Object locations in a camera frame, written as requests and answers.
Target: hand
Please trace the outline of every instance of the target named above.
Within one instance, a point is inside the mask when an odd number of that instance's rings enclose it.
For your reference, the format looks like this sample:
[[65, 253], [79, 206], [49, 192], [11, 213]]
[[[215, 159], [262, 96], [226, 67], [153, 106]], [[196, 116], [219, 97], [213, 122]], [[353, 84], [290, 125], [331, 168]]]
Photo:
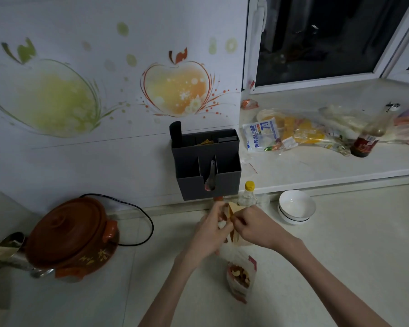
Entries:
[[234, 228], [244, 240], [273, 249], [282, 255], [299, 240], [256, 205], [236, 212], [231, 219]]
[[215, 202], [209, 214], [204, 216], [197, 225], [195, 234], [178, 258], [186, 259], [192, 268], [196, 268], [203, 259], [217, 251], [224, 243], [229, 233], [233, 231], [233, 224], [227, 221], [224, 228], [218, 228], [218, 220], [224, 218], [224, 202]]

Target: gray utensil holder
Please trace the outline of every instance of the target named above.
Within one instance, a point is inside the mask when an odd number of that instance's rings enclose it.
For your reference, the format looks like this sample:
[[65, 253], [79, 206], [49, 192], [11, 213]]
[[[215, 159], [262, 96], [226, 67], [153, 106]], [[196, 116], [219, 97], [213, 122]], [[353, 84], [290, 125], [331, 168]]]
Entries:
[[[219, 138], [236, 140], [216, 143]], [[196, 146], [208, 139], [213, 144]], [[239, 137], [234, 129], [207, 131], [182, 135], [183, 147], [173, 148], [176, 178], [185, 201], [237, 195], [241, 180]], [[205, 181], [215, 161], [215, 189], [205, 190]]]

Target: power cord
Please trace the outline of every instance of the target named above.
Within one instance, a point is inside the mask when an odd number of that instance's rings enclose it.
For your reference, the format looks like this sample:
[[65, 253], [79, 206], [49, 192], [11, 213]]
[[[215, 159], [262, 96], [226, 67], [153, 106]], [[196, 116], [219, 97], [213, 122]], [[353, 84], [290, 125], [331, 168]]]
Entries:
[[146, 243], [148, 240], [150, 240], [150, 237], [153, 235], [153, 231], [154, 231], [153, 220], [152, 220], [152, 219], [150, 218], [150, 216], [149, 216], [143, 209], [141, 209], [139, 206], [137, 206], [137, 205], [135, 205], [135, 204], [132, 204], [132, 203], [125, 202], [125, 201], [120, 201], [120, 200], [118, 200], [118, 199], [116, 199], [116, 198], [111, 198], [110, 196], [108, 196], [108, 195], [103, 195], [103, 194], [88, 193], [88, 194], [83, 194], [83, 195], [81, 196], [81, 198], [84, 198], [84, 197], [86, 197], [86, 196], [99, 196], [99, 197], [101, 197], [101, 198], [109, 198], [109, 199], [111, 199], [111, 200], [113, 200], [113, 201], [117, 201], [117, 202], [119, 202], [119, 203], [131, 205], [131, 206], [133, 206], [133, 207], [135, 207], [135, 208], [141, 210], [141, 212], [142, 212], [143, 214], [145, 214], [146, 217], [150, 220], [150, 223], [151, 223], [151, 232], [150, 232], [150, 235], [149, 235], [144, 241], [142, 241], [142, 242], [140, 242], [140, 243], [136, 243], [136, 244], [122, 244], [122, 243], [119, 243], [118, 245], [120, 245], [121, 247], [137, 247], [137, 246], [139, 246], [139, 245], [142, 245], [142, 244]]

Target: clay pot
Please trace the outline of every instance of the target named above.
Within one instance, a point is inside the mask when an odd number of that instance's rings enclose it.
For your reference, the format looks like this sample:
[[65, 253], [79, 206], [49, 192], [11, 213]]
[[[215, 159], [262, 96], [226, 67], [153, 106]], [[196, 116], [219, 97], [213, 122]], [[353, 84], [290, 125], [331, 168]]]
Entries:
[[38, 269], [55, 269], [55, 277], [82, 280], [114, 254], [120, 234], [103, 205], [76, 198], [54, 208], [38, 222], [27, 240], [27, 260]]

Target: white countertop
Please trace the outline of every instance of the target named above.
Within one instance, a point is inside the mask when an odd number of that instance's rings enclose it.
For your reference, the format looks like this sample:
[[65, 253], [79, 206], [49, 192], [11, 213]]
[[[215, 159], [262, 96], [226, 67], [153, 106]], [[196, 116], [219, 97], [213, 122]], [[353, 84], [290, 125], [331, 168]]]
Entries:
[[[317, 211], [304, 225], [284, 225], [272, 203], [267, 213], [300, 237], [317, 259], [392, 326], [409, 327], [409, 185], [315, 196]], [[31, 279], [0, 271], [5, 326], [135, 327], [164, 283], [175, 256], [204, 211], [153, 217], [153, 237], [118, 248], [99, 271], [78, 283]], [[119, 221], [121, 241], [145, 239], [146, 219]], [[250, 302], [236, 301], [225, 279], [227, 262], [215, 255], [193, 273], [173, 327], [336, 326], [306, 280], [283, 257], [257, 246]]]
[[[261, 109], [312, 112], [335, 104], [375, 114], [393, 101], [401, 103], [404, 110], [409, 108], [409, 84], [378, 79], [251, 95], [251, 98], [258, 101], [260, 108], [241, 110], [240, 127], [256, 121]], [[317, 146], [299, 146], [276, 156], [274, 152], [248, 153], [242, 128], [239, 136], [240, 191], [247, 180], [255, 182], [256, 193], [267, 193], [409, 175], [409, 145], [378, 143], [366, 158], [344, 157]]]

